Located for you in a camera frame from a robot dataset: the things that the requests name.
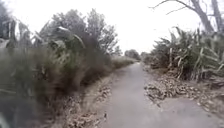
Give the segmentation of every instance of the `vegetation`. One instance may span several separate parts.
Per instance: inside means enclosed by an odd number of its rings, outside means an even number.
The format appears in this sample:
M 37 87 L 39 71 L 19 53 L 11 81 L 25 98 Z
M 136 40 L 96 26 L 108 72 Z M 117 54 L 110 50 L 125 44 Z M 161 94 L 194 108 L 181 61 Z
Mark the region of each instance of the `vegetation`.
M 54 15 L 39 33 L 32 33 L 22 22 L 13 19 L 3 3 L 0 3 L 0 10 L 0 103 L 3 111 L 11 109 L 4 107 L 8 104 L 17 110 L 26 109 L 18 108 L 23 106 L 23 101 L 35 101 L 40 108 L 54 113 L 57 99 L 72 91 L 82 92 L 100 76 L 131 63 L 111 60 L 111 54 L 121 55 L 119 47 L 114 51 L 117 34 L 96 10 L 86 17 L 77 10 Z M 8 120 L 16 120 L 18 115 L 14 114 L 4 113 L 11 115 Z
M 141 60 L 141 57 L 140 55 L 138 54 L 138 52 L 134 49 L 131 49 L 131 50 L 127 50 L 125 51 L 125 56 L 129 57 L 129 58 L 132 58 L 132 59 L 135 59 L 135 60 Z
M 125 56 L 113 56 L 112 57 L 112 64 L 113 64 L 114 69 L 119 69 L 119 68 L 125 67 L 127 65 L 133 64 L 134 62 L 136 62 L 135 59 L 128 58 Z
M 211 75 L 223 76 L 222 33 L 184 32 L 177 28 L 178 37 L 171 33 L 171 40 L 157 41 L 150 53 L 154 68 L 177 69 L 182 79 L 204 79 Z

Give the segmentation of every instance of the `dirt path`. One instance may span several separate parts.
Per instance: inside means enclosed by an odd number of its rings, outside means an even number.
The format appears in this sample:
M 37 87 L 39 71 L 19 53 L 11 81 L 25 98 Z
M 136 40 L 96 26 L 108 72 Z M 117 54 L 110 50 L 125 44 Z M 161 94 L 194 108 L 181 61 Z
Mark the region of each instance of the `dirt path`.
M 144 96 L 148 77 L 139 63 L 121 70 L 125 73 L 114 83 L 102 128 L 220 128 L 219 119 L 194 101 L 168 99 L 161 108 L 153 105 Z

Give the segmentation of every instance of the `bare tree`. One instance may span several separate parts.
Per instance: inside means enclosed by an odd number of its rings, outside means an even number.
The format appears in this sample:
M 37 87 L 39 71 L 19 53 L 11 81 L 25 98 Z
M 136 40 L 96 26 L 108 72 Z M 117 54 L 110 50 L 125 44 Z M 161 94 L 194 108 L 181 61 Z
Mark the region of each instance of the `bare tree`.
M 207 32 L 213 32 L 214 31 L 214 28 L 213 28 L 211 22 L 209 21 L 207 13 L 205 11 L 203 11 L 203 9 L 201 8 L 200 4 L 201 4 L 202 0 L 189 0 L 188 3 L 183 2 L 181 0 L 164 0 L 164 1 L 160 2 L 159 4 L 157 4 L 156 6 L 150 7 L 150 8 L 155 9 L 158 6 L 160 6 L 161 4 L 164 4 L 164 3 L 167 3 L 167 2 L 177 2 L 181 5 L 183 5 L 183 7 L 179 8 L 179 9 L 176 9 L 176 10 L 173 10 L 173 11 L 167 13 L 167 14 L 170 14 L 172 12 L 179 11 L 179 10 L 182 10 L 182 9 L 185 9 L 185 8 L 190 9 L 190 10 L 194 11 L 199 16 L 199 18 L 201 19 L 201 22 L 202 22 L 202 24 L 203 24 L 203 26 L 204 26 L 204 28 Z M 214 18 L 215 18 L 215 21 L 216 21 L 216 24 L 217 24 L 217 30 L 218 31 L 223 31 L 224 25 L 223 25 L 221 13 L 220 13 L 220 10 L 219 10 L 219 7 L 218 7 L 218 1 L 217 0 L 211 0 L 211 3 L 212 3 L 212 9 L 213 9 L 213 13 L 214 13 L 211 16 L 214 16 Z

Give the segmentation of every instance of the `overcast sky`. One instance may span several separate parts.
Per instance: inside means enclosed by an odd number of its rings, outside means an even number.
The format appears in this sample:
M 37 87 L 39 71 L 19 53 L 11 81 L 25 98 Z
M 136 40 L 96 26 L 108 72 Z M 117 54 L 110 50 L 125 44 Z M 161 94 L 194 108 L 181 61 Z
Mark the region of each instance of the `overcast sky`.
M 122 50 L 150 51 L 155 40 L 169 35 L 172 27 L 194 29 L 199 18 L 189 10 L 166 15 L 180 7 L 170 2 L 149 9 L 159 0 L 5 0 L 14 16 L 27 24 L 32 31 L 39 31 L 53 14 L 77 9 L 84 15 L 92 8 L 105 15 L 106 22 L 115 25 Z

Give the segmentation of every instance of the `tree trunk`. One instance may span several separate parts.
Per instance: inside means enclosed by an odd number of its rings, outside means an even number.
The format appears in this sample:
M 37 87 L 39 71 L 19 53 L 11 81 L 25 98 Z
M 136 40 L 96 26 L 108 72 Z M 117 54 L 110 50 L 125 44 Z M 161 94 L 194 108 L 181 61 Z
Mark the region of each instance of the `tree trunk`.
M 224 25 L 222 23 L 222 16 L 221 16 L 221 13 L 219 11 L 219 6 L 218 6 L 217 0 L 212 0 L 212 8 L 213 8 L 214 16 L 215 16 L 217 30 L 219 32 L 222 32 L 223 29 L 224 29 Z
M 207 32 L 213 32 L 214 29 L 211 25 L 211 22 L 208 20 L 207 14 L 201 9 L 201 6 L 197 0 L 191 0 L 193 3 L 193 6 L 195 7 L 195 12 L 198 14 L 198 16 L 201 19 L 201 22 L 203 23 L 205 30 Z

